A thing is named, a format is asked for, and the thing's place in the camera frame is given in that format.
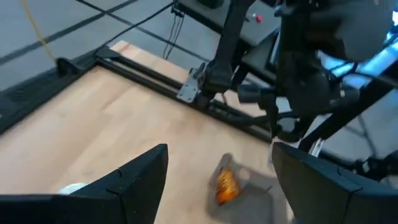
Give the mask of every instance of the orange object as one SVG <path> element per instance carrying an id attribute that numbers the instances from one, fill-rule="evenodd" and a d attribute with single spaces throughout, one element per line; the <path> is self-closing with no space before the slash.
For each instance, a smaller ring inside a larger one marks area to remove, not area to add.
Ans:
<path id="1" fill-rule="evenodd" d="M 216 188 L 216 197 L 219 204 L 231 201 L 241 192 L 238 181 L 234 178 L 234 174 L 229 167 L 220 172 Z"/>

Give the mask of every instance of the wooden tabletop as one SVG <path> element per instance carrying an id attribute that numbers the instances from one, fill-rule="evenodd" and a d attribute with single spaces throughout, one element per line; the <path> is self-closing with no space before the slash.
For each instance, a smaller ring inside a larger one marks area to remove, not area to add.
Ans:
<path id="1" fill-rule="evenodd" d="M 188 72 L 126 42 L 114 50 L 183 82 Z M 251 114 L 257 106 L 231 104 Z M 100 67 L 0 137 L 0 194 L 56 193 L 90 183 L 159 143 L 169 145 L 169 169 L 157 223 L 219 223 L 206 212 L 208 182 L 221 157 L 275 179 L 269 145 Z M 275 223 L 292 214 L 279 185 Z"/>

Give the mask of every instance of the yellow cable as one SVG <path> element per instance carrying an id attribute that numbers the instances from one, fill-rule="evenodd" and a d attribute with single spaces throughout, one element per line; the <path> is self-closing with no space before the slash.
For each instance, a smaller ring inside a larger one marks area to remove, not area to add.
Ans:
<path id="1" fill-rule="evenodd" d="M 49 47 L 47 46 L 47 43 L 44 41 L 42 35 L 40 34 L 39 28 L 37 28 L 36 22 L 32 17 L 32 14 L 29 11 L 29 8 L 27 7 L 27 2 L 26 0 L 22 0 L 22 3 L 24 5 L 25 8 L 25 12 L 27 14 L 27 16 L 29 17 L 30 23 L 33 26 L 33 29 L 35 30 L 36 36 L 37 38 L 40 40 L 40 42 L 42 43 L 45 51 L 48 53 L 48 55 L 50 56 L 50 58 L 55 62 L 55 57 L 54 55 L 51 53 L 51 50 L 49 49 Z"/>

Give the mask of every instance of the black metal frame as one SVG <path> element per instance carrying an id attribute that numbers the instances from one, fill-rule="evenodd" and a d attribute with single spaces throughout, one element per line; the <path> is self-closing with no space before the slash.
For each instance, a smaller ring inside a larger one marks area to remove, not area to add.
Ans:
<path id="1" fill-rule="evenodd" d="M 37 75 L 35 78 L 0 92 L 0 103 L 6 102 L 3 103 L 6 106 L 0 106 L 0 134 L 4 133 L 38 107 L 51 100 L 52 97 L 78 80 L 93 67 L 100 66 L 128 80 L 144 85 L 170 99 L 230 124 L 265 142 L 272 141 L 271 132 L 267 124 L 253 124 L 253 122 L 250 122 L 252 120 L 251 116 L 229 107 L 218 100 L 213 100 L 209 107 L 205 109 L 194 103 L 188 104 L 183 102 L 177 98 L 177 93 L 179 89 L 181 89 L 183 83 L 179 83 L 159 72 L 153 71 L 151 68 L 123 57 L 121 54 L 107 47 L 98 51 L 96 55 L 93 55 L 93 52 L 88 52 L 72 61 L 68 61 L 65 58 L 60 58 L 58 61 L 68 62 L 67 66 L 71 68 L 69 70 L 67 68 L 63 70 L 53 68 Z M 398 70 L 398 62 L 394 62 L 383 75 L 398 79 L 398 75 L 394 72 L 396 70 Z M 361 98 L 356 104 L 345 110 L 333 113 L 316 130 L 302 139 L 299 149 L 308 152 L 312 144 L 318 139 L 327 139 L 335 134 L 339 129 L 391 90 L 392 88 L 390 86 L 380 84 L 376 81 L 372 81 L 370 84 L 362 87 Z M 347 167 L 345 161 L 341 161 L 327 152 L 322 152 L 320 157 L 328 159 L 339 166 Z"/>
<path id="2" fill-rule="evenodd" d="M 78 80 L 93 67 L 100 66 L 121 75 L 128 80 L 144 85 L 177 102 L 183 103 L 220 121 L 231 124 L 259 139 L 266 142 L 270 142 L 272 140 L 271 134 L 266 125 L 244 126 L 236 124 L 234 122 L 234 118 L 239 118 L 244 121 L 250 120 L 251 117 L 242 111 L 229 107 L 225 103 L 213 100 L 207 109 L 202 109 L 195 104 L 187 104 L 177 99 L 177 93 L 183 83 L 179 83 L 169 77 L 165 77 L 159 72 L 153 71 L 151 68 L 147 68 L 133 60 L 123 57 L 109 48 L 101 49 L 97 55 L 93 55 L 93 52 L 84 54 L 72 60 L 71 65 L 77 68 L 77 72 L 60 73 L 58 71 L 59 69 L 53 68 L 37 75 L 35 78 L 1 92 L 0 99 L 2 98 L 4 101 L 11 101 L 12 106 L 0 108 L 0 115 L 2 116 L 0 118 L 0 134 L 4 133 L 7 129 L 23 120 L 38 107 L 51 100 L 52 97 L 60 93 L 74 81 Z M 146 77 L 138 75 L 136 72 L 145 74 Z M 167 87 L 160 85 L 159 82 L 167 85 Z M 37 89 L 34 93 L 30 91 L 33 86 Z"/>

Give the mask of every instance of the metal bracket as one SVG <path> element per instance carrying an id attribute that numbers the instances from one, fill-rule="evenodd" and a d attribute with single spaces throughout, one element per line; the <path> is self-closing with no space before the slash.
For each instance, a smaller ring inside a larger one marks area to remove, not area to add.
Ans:
<path id="1" fill-rule="evenodd" d="M 205 64 L 203 63 L 198 69 L 191 70 L 188 79 L 177 94 L 178 99 L 186 103 L 192 103 L 195 100 L 196 96 L 200 92 L 198 78 L 202 75 L 204 69 Z"/>
<path id="2" fill-rule="evenodd" d="M 319 156 L 319 153 L 321 153 L 322 146 L 325 140 L 323 139 L 318 139 L 311 147 L 309 154 L 313 155 L 315 157 Z"/>

